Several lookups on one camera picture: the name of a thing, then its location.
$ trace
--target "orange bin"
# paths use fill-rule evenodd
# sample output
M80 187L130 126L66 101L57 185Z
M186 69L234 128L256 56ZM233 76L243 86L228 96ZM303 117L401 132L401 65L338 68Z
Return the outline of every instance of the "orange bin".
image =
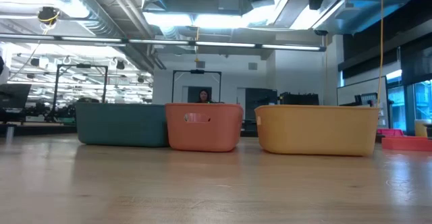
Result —
M243 109L239 105L168 103L169 145L177 150L227 152L240 139Z
M279 154L369 156L378 108L269 105L255 109L259 144Z

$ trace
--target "table surface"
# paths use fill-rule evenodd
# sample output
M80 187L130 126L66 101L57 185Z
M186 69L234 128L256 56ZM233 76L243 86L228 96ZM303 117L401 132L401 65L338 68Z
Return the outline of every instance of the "table surface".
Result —
M0 142L2 223L432 223L432 152L274 155Z

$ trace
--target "teal bin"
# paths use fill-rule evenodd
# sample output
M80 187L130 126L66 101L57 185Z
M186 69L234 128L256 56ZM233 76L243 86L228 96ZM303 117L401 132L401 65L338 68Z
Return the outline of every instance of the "teal bin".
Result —
M164 147L164 105L76 103L78 139L84 144Z

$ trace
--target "woman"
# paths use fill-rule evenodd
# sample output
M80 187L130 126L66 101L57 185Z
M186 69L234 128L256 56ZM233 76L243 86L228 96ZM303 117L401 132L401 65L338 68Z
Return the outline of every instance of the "woman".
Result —
M199 100L196 103L211 103L211 96L207 89L202 89L199 94Z

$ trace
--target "air vent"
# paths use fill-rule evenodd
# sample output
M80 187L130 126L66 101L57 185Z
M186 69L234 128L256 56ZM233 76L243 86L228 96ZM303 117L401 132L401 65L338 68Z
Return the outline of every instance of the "air vent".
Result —
M249 70L258 70L257 63L249 63Z
M196 62L196 68L198 68L198 69L204 69L205 68L205 61L198 61L198 62Z

